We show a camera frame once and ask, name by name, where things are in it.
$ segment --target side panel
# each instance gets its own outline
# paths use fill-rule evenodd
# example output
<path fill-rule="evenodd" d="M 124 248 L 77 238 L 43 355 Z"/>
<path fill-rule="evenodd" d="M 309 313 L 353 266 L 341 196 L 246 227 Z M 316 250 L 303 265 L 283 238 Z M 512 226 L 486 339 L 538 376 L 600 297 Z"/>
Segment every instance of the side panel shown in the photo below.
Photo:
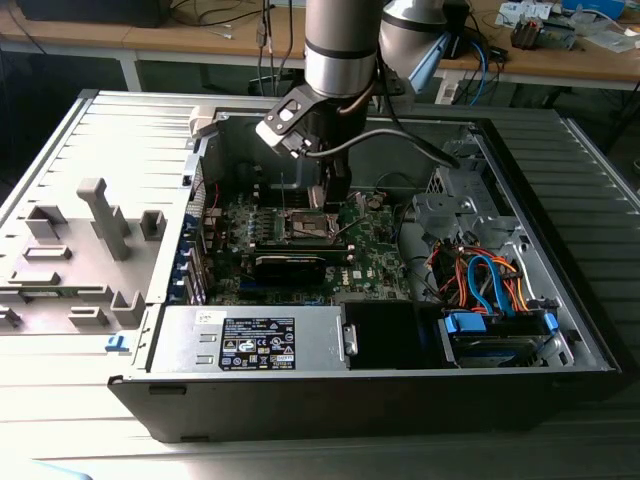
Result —
<path fill-rule="evenodd" d="M 526 430 L 584 394 L 601 397 L 618 386 L 615 377 L 590 373 L 109 382 L 109 389 L 162 442 Z"/>

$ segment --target yellow wire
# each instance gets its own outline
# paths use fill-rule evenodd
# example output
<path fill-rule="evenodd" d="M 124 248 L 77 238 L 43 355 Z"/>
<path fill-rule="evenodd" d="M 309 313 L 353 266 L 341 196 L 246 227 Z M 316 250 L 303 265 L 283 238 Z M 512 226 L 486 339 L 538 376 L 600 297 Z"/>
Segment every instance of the yellow wire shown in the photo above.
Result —
<path fill-rule="evenodd" d="M 521 278 L 518 279 L 518 296 L 520 297 L 520 302 L 522 303 L 522 307 L 524 308 L 524 311 L 528 312 L 529 308 L 527 308 L 527 302 L 524 301 L 524 296 L 522 295 L 522 279 Z"/>

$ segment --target power cable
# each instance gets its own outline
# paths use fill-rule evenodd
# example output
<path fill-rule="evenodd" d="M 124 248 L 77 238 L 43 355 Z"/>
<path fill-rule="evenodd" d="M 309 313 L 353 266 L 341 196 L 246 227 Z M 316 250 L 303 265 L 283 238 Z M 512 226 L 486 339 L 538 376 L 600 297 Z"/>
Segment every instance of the power cable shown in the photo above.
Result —
<path fill-rule="evenodd" d="M 382 58 L 382 51 L 380 50 L 380 48 L 378 48 L 377 62 L 378 62 L 378 74 L 380 76 L 380 83 L 382 83 L 382 94 L 383 94 L 384 104 L 387 110 L 389 111 L 389 117 L 391 117 L 391 121 L 396 126 L 396 128 L 398 128 L 398 130 L 391 130 L 391 129 L 372 130 L 371 132 L 363 133 L 360 136 L 356 137 L 355 139 L 352 139 L 349 142 L 346 142 L 344 145 L 350 143 L 353 140 L 357 140 L 359 138 L 362 138 L 362 140 L 366 140 L 367 138 L 371 138 L 371 136 L 376 136 L 376 135 L 386 135 L 386 134 L 396 135 L 411 141 L 411 143 L 413 143 L 414 146 L 421 153 L 423 153 L 427 158 L 433 160 L 434 162 L 439 163 L 440 165 L 445 166 L 447 168 L 460 168 L 460 164 L 458 163 L 458 161 L 455 158 L 453 158 L 451 155 L 443 152 L 441 149 L 439 149 L 435 145 L 432 145 L 426 140 L 418 137 L 417 135 L 414 135 L 413 133 L 409 133 L 404 129 L 404 126 L 402 125 L 402 123 L 400 123 L 400 119 L 396 115 L 396 112 L 393 109 L 393 104 L 391 103 L 391 96 L 389 95 L 389 88 L 387 86 L 387 74 L 385 71 L 386 67 L 385 67 L 384 59 Z"/>
<path fill-rule="evenodd" d="M 289 55 L 291 55 L 291 51 L 293 50 L 293 0 L 289 0 L 289 5 L 287 8 L 289 10 L 289 44 L 287 46 L 287 52 L 284 54 L 284 57 L 282 57 L 280 67 L 278 68 L 278 79 L 276 80 L 276 96 L 278 96 L 278 87 L 280 86 L 280 82 L 282 81 L 284 64 L 289 59 Z"/>
<path fill-rule="evenodd" d="M 321 152 L 309 152 L 305 149 L 301 150 L 301 154 L 308 158 L 325 158 L 330 157 L 332 155 L 337 155 L 338 153 L 342 153 L 345 150 L 350 149 L 351 147 L 358 145 L 359 143 L 364 142 L 373 137 L 378 137 L 381 135 L 390 135 L 395 137 L 404 138 L 405 140 L 410 141 L 413 145 L 427 158 L 433 160 L 440 165 L 447 168 L 460 168 L 460 164 L 458 161 L 453 158 L 451 155 L 443 152 L 439 148 L 431 145 L 426 140 L 417 137 L 409 132 L 405 132 L 404 130 L 393 130 L 391 128 L 379 128 L 377 130 L 370 130 L 368 132 L 361 133 L 357 137 L 352 138 L 351 140 L 347 140 L 342 145 L 331 148 L 329 150 L 324 150 Z"/>
<path fill-rule="evenodd" d="M 271 0 L 264 0 L 267 4 L 267 48 L 269 50 L 269 71 L 271 75 L 271 94 L 277 97 L 276 93 L 276 75 L 273 66 L 273 31 L 271 29 Z"/>
<path fill-rule="evenodd" d="M 480 54 L 480 58 L 482 59 L 482 78 L 480 79 L 480 87 L 478 88 L 478 91 L 476 92 L 475 97 L 473 97 L 473 100 L 471 100 L 471 103 L 469 103 L 469 105 L 475 105 L 478 99 L 480 98 L 480 93 L 482 92 L 482 89 L 484 88 L 484 83 L 487 78 L 487 70 L 489 69 L 489 65 L 487 62 L 487 58 L 484 54 L 484 51 L 482 50 L 482 47 L 478 44 L 478 42 L 472 41 L 471 45 L 473 45 L 473 47 L 478 51 L 478 53 Z"/>
<path fill-rule="evenodd" d="M 9 15 L 11 15 L 11 18 L 13 19 L 13 22 L 18 26 L 18 28 L 20 30 L 22 30 L 22 33 L 24 33 L 27 36 L 29 41 L 31 43 L 33 43 L 38 48 L 38 50 L 40 50 L 42 52 L 43 55 L 46 55 L 47 52 L 44 51 L 44 48 L 42 48 L 40 46 L 40 44 L 38 42 L 36 42 L 35 39 L 31 35 L 29 35 L 29 32 L 27 32 L 27 30 L 20 23 L 18 23 L 18 20 L 16 20 L 16 17 L 13 15 L 13 12 L 11 11 L 11 5 L 7 6 L 7 11 L 9 12 Z"/>

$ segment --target green motherboard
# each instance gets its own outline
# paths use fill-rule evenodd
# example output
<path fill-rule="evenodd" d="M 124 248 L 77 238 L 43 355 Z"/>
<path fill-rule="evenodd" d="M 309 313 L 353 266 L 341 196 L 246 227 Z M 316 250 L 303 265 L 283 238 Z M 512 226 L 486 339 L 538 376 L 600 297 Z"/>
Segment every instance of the green motherboard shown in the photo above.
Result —
<path fill-rule="evenodd" d="M 242 197 L 228 202 L 214 222 L 217 247 L 210 249 L 214 287 L 209 303 L 335 305 L 348 300 L 408 299 L 393 210 L 366 200 L 359 196 L 357 203 L 352 201 L 333 215 L 257 207 Z M 252 267 L 261 255 L 322 257 L 324 278 L 313 285 L 256 285 Z"/>

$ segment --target gray plastic piece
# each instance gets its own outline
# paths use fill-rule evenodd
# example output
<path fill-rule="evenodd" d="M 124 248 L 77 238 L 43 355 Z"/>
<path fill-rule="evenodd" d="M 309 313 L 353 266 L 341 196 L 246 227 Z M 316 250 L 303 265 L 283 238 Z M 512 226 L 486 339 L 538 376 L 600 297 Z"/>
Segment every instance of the gray plastic piece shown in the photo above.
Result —
<path fill-rule="evenodd" d="M 28 303 L 31 299 L 23 296 L 20 290 L 3 290 L 0 291 L 1 303 Z"/>
<path fill-rule="evenodd" d="M 167 220 L 160 210 L 146 210 L 140 219 L 140 228 L 146 241 L 160 241 L 164 235 Z"/>
<path fill-rule="evenodd" d="M 71 258 L 71 250 L 66 245 L 27 247 L 22 256 L 27 260 L 37 261 L 65 261 Z"/>
<path fill-rule="evenodd" d="M 83 302 L 110 302 L 113 298 L 113 292 L 109 285 L 104 285 L 100 289 L 78 290 L 78 297 Z"/>
<path fill-rule="evenodd" d="M 129 235 L 131 235 L 131 229 L 129 228 L 129 224 L 125 220 L 120 207 L 118 205 L 111 207 L 111 213 L 113 214 L 113 219 L 116 221 L 116 224 L 118 225 L 122 236 L 128 237 Z M 103 238 L 102 230 L 100 229 L 98 223 L 93 221 L 91 222 L 91 226 L 93 227 L 93 231 L 96 232 L 96 236 L 98 238 Z"/>
<path fill-rule="evenodd" d="M 71 320 L 76 327 L 109 325 L 109 319 L 100 307 L 71 307 L 69 320 Z"/>
<path fill-rule="evenodd" d="M 104 196 L 106 189 L 107 183 L 103 178 L 85 178 L 80 182 L 76 193 L 89 205 L 113 259 L 123 261 L 129 256 L 129 247 L 124 242 L 120 225 Z"/>
<path fill-rule="evenodd" d="M 120 292 L 116 292 L 111 302 L 111 312 L 115 315 L 118 323 L 125 328 L 138 328 L 144 315 L 144 298 L 140 292 L 136 292 L 131 306 L 127 304 Z"/>
<path fill-rule="evenodd" d="M 33 207 L 31 213 L 27 216 L 25 223 L 31 230 L 33 236 L 40 240 L 57 240 L 58 234 L 54 225 L 67 223 L 60 209 L 56 206 L 37 205 Z"/>
<path fill-rule="evenodd" d="M 16 328 L 20 325 L 20 315 L 7 307 L 0 307 L 0 327 Z"/>
<path fill-rule="evenodd" d="M 13 272 L 8 283 L 18 285 L 58 285 L 60 283 L 60 275 L 56 272 Z"/>

